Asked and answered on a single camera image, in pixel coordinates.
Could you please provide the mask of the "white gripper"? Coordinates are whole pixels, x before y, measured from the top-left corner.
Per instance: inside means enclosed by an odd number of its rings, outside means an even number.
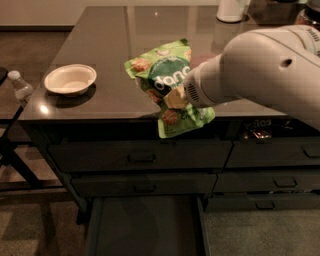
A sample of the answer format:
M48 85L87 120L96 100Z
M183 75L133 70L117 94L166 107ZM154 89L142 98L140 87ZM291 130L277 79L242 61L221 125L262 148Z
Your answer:
M213 105L201 87L201 69L202 65L191 70L183 80L183 85L175 87L164 97L168 108L183 109L188 105L188 102L199 108Z

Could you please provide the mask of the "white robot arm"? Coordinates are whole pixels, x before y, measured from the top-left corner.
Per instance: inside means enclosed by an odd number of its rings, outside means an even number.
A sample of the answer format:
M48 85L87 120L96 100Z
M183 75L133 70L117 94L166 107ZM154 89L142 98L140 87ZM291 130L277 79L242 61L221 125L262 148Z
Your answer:
M320 31L308 25L257 29L192 69L164 102L205 108L245 98L320 129Z

